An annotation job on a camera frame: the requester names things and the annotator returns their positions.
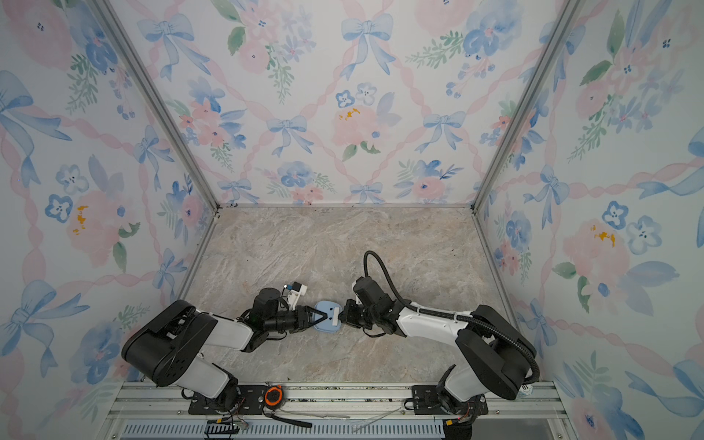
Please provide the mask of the light blue alarm clock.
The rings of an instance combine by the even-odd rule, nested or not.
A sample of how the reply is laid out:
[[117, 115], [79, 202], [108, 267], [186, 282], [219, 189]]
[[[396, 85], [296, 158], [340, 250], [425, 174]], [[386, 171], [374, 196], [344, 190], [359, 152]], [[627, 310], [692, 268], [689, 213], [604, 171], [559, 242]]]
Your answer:
[[335, 334], [341, 329], [342, 324], [339, 324], [338, 316], [343, 311], [343, 306], [337, 302], [320, 301], [316, 304], [315, 309], [326, 312], [328, 319], [324, 319], [324, 333]]

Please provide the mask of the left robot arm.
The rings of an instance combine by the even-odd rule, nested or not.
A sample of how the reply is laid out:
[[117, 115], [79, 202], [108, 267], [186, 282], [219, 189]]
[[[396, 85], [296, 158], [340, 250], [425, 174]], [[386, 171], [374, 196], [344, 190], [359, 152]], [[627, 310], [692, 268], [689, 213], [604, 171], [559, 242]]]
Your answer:
[[238, 318], [228, 318], [177, 300], [126, 341], [121, 357], [159, 387], [177, 385], [203, 397], [209, 408], [229, 413], [241, 402], [238, 379], [201, 356], [204, 347], [251, 353], [273, 340], [300, 333], [328, 319], [328, 313], [295, 298], [302, 284], [261, 290]]

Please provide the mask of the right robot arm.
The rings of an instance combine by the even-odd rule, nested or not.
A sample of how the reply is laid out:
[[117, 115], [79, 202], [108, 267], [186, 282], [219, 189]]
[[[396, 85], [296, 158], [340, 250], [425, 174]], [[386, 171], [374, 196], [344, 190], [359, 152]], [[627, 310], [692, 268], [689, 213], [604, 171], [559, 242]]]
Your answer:
[[452, 313], [404, 299], [397, 290], [385, 293], [370, 278], [353, 286], [339, 321], [363, 331], [377, 327], [382, 336], [423, 338], [453, 346], [465, 365], [451, 365], [436, 385], [429, 406], [447, 414], [466, 414], [487, 393], [513, 401], [522, 388], [540, 380], [536, 349], [494, 308]]

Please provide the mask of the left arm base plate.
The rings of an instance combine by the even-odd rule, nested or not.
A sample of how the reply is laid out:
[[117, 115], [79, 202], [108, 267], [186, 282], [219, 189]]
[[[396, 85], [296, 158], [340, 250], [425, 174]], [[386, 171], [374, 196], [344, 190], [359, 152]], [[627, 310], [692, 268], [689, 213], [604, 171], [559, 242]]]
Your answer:
[[190, 403], [190, 415], [262, 415], [267, 385], [238, 385], [226, 388], [224, 393], [209, 399], [197, 392], [185, 394]]

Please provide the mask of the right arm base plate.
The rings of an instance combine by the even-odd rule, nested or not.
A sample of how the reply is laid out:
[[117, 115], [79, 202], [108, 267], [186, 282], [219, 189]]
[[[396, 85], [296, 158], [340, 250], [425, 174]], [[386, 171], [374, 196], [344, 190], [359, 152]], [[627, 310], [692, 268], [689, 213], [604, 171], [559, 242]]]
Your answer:
[[436, 385], [412, 385], [412, 410], [417, 415], [446, 415], [456, 418], [472, 418], [489, 413], [483, 394], [458, 401], [448, 392], [440, 392]]

